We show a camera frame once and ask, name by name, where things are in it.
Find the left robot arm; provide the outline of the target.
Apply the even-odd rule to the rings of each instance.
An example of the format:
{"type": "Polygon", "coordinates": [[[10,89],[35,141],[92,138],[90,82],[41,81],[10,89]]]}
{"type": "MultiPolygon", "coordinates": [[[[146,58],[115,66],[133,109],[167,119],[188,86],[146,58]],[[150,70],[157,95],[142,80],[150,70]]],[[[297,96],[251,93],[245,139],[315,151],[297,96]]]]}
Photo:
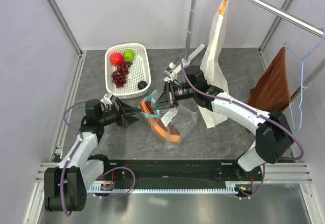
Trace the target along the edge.
{"type": "Polygon", "coordinates": [[[49,212],[82,211],[87,190],[98,179],[106,180],[120,167],[112,168],[106,155],[92,155],[98,146],[105,127],[116,124],[126,128],[138,121],[135,115],[141,110],[122,100],[111,97],[105,104],[98,99],[84,101],[85,116],[79,128],[73,127],[78,134],[76,141],[66,157],[57,166],[48,168],[44,173],[44,202],[49,212]]]}

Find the brown towel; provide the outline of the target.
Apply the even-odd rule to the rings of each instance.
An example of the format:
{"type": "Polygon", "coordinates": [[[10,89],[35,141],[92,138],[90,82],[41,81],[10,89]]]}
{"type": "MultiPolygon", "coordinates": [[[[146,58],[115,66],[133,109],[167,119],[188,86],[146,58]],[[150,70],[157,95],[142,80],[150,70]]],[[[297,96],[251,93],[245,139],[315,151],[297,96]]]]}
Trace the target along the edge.
{"type": "Polygon", "coordinates": [[[283,112],[291,103],[287,73],[286,49],[282,47],[256,86],[250,90],[248,105],[274,113],[283,112]]]}

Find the clear zip top bag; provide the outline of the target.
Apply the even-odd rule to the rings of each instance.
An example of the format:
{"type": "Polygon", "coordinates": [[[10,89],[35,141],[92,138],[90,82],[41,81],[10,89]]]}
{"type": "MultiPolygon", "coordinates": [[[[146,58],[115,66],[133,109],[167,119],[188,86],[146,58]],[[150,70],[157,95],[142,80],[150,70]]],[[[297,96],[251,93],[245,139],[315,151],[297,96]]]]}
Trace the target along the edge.
{"type": "MultiPolygon", "coordinates": [[[[144,97],[141,100],[141,102],[142,101],[150,101],[151,109],[152,109],[152,106],[156,102],[156,99],[159,97],[159,95],[160,95],[160,93],[157,90],[154,90],[150,95],[144,97]]],[[[198,119],[197,113],[191,111],[190,109],[188,109],[187,107],[185,107],[183,105],[179,105],[176,108],[171,108],[168,110],[157,110],[157,111],[153,110],[153,112],[157,113],[158,116],[161,116],[161,120],[165,126],[173,125],[179,131],[179,133],[181,135],[181,142],[184,139],[184,137],[196,125],[197,119],[198,119]]],[[[167,149],[178,148],[181,143],[180,142],[179,144],[173,144],[170,142],[165,142],[164,140],[162,140],[162,141],[164,142],[165,148],[167,148],[167,149]]]]}

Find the white cloth bag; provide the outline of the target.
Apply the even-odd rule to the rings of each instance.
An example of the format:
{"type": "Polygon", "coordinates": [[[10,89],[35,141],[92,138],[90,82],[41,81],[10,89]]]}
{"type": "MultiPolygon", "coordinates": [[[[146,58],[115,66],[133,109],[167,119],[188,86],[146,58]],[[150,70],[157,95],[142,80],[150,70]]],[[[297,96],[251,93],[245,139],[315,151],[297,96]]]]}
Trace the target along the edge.
{"type": "Polygon", "coordinates": [[[214,85],[223,89],[225,92],[228,92],[228,82],[220,68],[218,58],[225,40],[229,0],[223,16],[219,15],[218,10],[220,6],[218,7],[211,24],[208,46],[202,59],[200,69],[203,71],[208,84],[214,85]]]}

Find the orange clothes hanger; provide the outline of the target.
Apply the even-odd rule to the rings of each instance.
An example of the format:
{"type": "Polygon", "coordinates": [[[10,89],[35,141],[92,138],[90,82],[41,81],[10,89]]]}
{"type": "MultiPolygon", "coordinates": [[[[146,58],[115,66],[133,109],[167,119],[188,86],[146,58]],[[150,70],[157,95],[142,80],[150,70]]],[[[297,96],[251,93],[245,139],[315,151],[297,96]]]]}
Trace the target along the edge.
{"type": "Polygon", "coordinates": [[[219,8],[219,15],[224,15],[224,13],[225,13],[225,8],[226,8],[226,5],[227,5],[227,3],[228,3],[228,0],[223,0],[222,1],[222,3],[221,3],[221,6],[220,6],[220,8],[219,8]]]}

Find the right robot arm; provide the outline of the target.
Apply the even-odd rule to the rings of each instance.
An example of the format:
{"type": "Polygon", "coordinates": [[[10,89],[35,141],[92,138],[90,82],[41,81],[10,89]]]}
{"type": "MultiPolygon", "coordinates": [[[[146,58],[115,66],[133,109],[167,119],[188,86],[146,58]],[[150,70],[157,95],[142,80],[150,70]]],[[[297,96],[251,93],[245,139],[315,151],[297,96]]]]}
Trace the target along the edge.
{"type": "Polygon", "coordinates": [[[257,166],[278,162],[291,147],[294,141],[283,113],[261,111],[231,97],[221,88],[208,84],[199,66],[188,66],[183,71],[186,81],[166,82],[152,107],[170,109],[177,107],[181,100],[194,99],[198,106],[225,115],[251,131],[255,146],[237,158],[232,168],[236,179],[246,179],[257,166]]]}

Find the white perforated plastic basket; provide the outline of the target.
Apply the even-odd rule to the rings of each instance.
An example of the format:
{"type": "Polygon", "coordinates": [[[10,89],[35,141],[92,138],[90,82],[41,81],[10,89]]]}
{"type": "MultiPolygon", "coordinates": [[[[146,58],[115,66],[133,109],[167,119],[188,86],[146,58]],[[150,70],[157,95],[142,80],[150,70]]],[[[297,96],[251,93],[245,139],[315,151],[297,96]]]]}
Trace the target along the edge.
{"type": "Polygon", "coordinates": [[[139,43],[109,48],[105,53],[105,83],[107,92],[120,99],[145,95],[151,85],[146,48],[139,43]]]}

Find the dark brown round fruit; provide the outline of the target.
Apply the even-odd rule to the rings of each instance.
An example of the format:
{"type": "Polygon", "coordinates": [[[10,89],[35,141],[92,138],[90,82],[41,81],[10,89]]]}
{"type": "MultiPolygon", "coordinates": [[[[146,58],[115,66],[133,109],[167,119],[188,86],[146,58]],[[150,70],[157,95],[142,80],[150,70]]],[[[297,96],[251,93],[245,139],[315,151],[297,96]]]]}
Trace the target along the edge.
{"type": "Polygon", "coordinates": [[[140,81],[140,82],[138,83],[137,87],[138,87],[138,90],[145,89],[145,88],[147,87],[147,82],[144,81],[144,80],[142,80],[142,81],[140,81]]]}

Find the red grape bunch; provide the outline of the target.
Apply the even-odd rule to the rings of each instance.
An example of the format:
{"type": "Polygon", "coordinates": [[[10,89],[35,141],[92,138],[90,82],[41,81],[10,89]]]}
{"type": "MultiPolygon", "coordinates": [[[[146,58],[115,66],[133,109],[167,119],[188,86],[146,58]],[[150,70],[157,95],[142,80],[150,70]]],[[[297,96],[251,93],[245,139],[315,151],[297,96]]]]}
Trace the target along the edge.
{"type": "Polygon", "coordinates": [[[118,66],[117,69],[112,73],[112,82],[116,85],[117,88],[121,88],[126,84],[126,77],[129,74],[129,69],[132,64],[132,62],[124,61],[123,64],[118,66]]]}

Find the orange papaya slice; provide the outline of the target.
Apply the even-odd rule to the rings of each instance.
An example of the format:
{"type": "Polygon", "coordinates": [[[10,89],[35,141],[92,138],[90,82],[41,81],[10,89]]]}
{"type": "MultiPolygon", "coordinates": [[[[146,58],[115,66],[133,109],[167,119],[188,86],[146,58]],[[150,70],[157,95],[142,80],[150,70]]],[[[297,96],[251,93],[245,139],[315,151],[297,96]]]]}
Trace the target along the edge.
{"type": "Polygon", "coordinates": [[[145,119],[151,126],[151,129],[165,142],[179,144],[181,142],[181,135],[173,125],[165,126],[161,120],[161,116],[153,112],[150,101],[140,102],[140,108],[145,115],[145,119]]]}

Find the red apple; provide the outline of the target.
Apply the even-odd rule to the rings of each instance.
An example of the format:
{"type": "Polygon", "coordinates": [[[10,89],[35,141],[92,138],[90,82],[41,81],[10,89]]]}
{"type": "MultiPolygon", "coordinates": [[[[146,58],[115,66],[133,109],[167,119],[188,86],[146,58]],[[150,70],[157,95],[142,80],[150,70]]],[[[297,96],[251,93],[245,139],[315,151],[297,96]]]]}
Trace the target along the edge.
{"type": "Polygon", "coordinates": [[[109,60],[111,62],[112,65],[114,66],[120,66],[123,64],[124,62],[124,57],[121,53],[112,53],[109,57],[109,60]]]}

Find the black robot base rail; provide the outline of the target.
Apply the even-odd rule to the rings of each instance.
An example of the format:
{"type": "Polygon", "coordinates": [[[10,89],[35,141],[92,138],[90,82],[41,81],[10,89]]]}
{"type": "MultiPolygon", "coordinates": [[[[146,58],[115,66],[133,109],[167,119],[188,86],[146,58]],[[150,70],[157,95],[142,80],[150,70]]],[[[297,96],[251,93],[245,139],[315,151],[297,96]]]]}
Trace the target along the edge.
{"type": "Polygon", "coordinates": [[[223,188],[226,182],[257,183],[261,167],[241,170],[234,159],[116,159],[108,169],[127,167],[136,177],[135,188],[223,188]]]}

